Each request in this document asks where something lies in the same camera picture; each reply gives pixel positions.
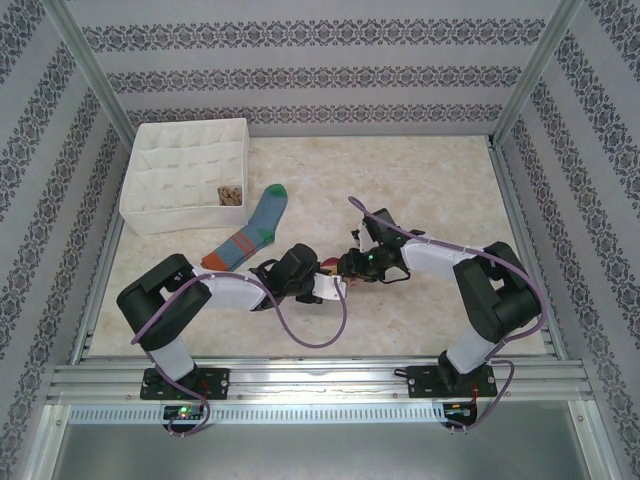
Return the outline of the blue sock green toe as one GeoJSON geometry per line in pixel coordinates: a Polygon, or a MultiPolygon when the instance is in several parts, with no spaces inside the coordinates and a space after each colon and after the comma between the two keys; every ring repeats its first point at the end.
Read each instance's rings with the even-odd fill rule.
{"type": "Polygon", "coordinates": [[[235,271],[259,250],[274,243],[287,203],[285,187],[281,184],[269,185],[263,191],[248,223],[204,256],[201,266],[208,270],[235,271]]]}

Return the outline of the white fabric organizer box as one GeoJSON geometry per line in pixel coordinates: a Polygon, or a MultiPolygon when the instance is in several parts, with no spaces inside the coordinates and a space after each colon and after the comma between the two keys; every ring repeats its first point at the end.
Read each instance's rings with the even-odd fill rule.
{"type": "Polygon", "coordinates": [[[131,151],[119,213],[139,236],[248,223],[249,133],[244,118],[143,123],[131,151]],[[241,206],[217,188],[239,185],[241,206]]]}

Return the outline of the grey sheet metal tray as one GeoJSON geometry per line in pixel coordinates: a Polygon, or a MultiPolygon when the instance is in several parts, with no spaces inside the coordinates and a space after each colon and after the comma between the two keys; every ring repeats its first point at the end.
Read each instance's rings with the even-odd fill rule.
{"type": "Polygon", "coordinates": [[[506,403],[467,434],[428,422],[236,424],[184,439],[56,415],[31,480],[619,480],[570,402],[506,403]]]}

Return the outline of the aluminium mounting rail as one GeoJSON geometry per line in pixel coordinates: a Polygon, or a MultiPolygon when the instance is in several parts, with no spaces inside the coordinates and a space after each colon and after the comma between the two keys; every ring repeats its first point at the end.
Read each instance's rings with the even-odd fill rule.
{"type": "MultiPolygon", "coordinates": [[[[408,387],[397,368],[433,365],[433,357],[201,358],[203,367],[230,373],[231,403],[329,404],[406,403],[408,387]]],[[[89,358],[55,368],[46,401],[52,405],[137,404],[142,358],[89,358]]],[[[592,382],[580,360],[553,356],[501,357],[494,363],[495,382],[507,401],[587,400],[592,382]]]]}

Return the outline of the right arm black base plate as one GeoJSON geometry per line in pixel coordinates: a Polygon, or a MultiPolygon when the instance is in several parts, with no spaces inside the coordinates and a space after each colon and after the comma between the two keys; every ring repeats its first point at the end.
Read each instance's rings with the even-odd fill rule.
{"type": "Polygon", "coordinates": [[[480,398],[497,396],[498,389],[491,366],[483,365],[468,374],[447,372],[440,366],[423,365],[406,368],[410,398],[471,398],[477,391],[480,398]]]}

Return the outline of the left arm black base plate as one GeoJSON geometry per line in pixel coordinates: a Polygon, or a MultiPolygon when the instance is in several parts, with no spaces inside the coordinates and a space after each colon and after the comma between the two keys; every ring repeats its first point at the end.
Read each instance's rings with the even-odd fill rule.
{"type": "MultiPolygon", "coordinates": [[[[207,400],[226,400],[229,385],[229,369],[195,367],[185,377],[177,380],[183,387],[207,400]]],[[[142,400],[196,400],[191,394],[176,388],[162,378],[155,368],[148,368],[140,387],[142,400]]]]}

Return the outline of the right aluminium side rail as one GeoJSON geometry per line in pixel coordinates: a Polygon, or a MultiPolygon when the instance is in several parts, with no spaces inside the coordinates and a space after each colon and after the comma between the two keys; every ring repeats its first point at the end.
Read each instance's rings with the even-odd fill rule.
{"type": "MultiPolygon", "coordinates": [[[[512,230],[513,238],[518,250],[519,258],[523,266],[526,268],[526,271],[532,276],[543,294],[546,295],[547,289],[544,278],[539,268],[534,245],[532,244],[528,234],[525,216],[520,208],[520,203],[507,165],[500,149],[493,144],[492,138],[490,136],[486,136],[485,141],[512,230]]],[[[566,352],[562,335],[555,318],[555,313],[550,304],[548,304],[548,319],[541,330],[545,332],[543,337],[545,338],[545,342],[548,343],[548,346],[546,347],[547,353],[553,354],[557,360],[569,360],[569,355],[566,352]]]]}

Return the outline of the aluminium side rail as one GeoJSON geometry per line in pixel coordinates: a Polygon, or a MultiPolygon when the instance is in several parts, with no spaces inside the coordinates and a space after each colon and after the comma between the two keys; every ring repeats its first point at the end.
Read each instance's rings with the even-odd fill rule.
{"type": "Polygon", "coordinates": [[[123,226],[124,220],[119,214],[116,214],[103,243],[97,269],[75,337],[74,347],[69,356],[70,365],[81,363],[85,357],[87,346],[91,344],[123,226]]]}
{"type": "MultiPolygon", "coordinates": [[[[500,149],[493,144],[492,138],[490,136],[486,136],[485,141],[512,230],[513,238],[518,250],[519,258],[523,266],[526,268],[526,271],[532,276],[543,294],[546,295],[547,289],[544,278],[539,268],[534,245],[532,244],[528,234],[525,216],[520,208],[520,203],[507,165],[500,149]]],[[[569,355],[566,352],[562,335],[555,318],[555,313],[550,304],[548,304],[548,319],[541,330],[545,332],[543,337],[545,338],[545,342],[548,343],[548,346],[546,347],[547,353],[553,354],[557,360],[569,360],[569,355]]]]}

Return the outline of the left aluminium side rail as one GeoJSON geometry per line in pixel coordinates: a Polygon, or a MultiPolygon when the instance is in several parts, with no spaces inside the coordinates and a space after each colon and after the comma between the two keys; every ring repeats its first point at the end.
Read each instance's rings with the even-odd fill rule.
{"type": "Polygon", "coordinates": [[[97,269],[75,337],[74,347],[69,356],[70,365],[81,363],[85,357],[87,346],[91,344],[123,226],[124,220],[119,214],[116,214],[103,243],[97,269]]]}

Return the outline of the right aluminium frame post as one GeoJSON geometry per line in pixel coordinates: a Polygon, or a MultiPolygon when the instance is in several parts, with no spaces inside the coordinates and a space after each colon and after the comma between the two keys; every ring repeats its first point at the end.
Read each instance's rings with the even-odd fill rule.
{"type": "Polygon", "coordinates": [[[490,145],[493,149],[504,143],[582,3],[583,0],[559,0],[557,8],[523,69],[522,75],[504,105],[494,132],[489,136],[490,145]]]}

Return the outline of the aluminium frame post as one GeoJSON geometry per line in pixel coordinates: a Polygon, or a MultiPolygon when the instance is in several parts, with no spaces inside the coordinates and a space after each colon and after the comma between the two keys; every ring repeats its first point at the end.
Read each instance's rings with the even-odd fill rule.
{"type": "Polygon", "coordinates": [[[76,22],[66,0],[41,0],[58,33],[71,52],[76,64],[96,94],[109,120],[123,143],[131,148],[136,134],[125,109],[100,66],[82,29],[76,22]]]}
{"type": "Polygon", "coordinates": [[[493,149],[504,143],[582,3],[583,0],[559,0],[557,8],[523,69],[522,75],[504,105],[494,132],[489,136],[490,145],[493,149]]]}

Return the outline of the left aluminium frame post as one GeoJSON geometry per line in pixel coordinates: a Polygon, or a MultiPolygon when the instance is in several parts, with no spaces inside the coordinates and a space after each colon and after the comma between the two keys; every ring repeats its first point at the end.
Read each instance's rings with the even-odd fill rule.
{"type": "Polygon", "coordinates": [[[109,120],[123,143],[131,148],[136,134],[125,109],[100,66],[82,29],[76,22],[66,0],[41,0],[58,33],[71,52],[76,64],[96,94],[109,120]]]}

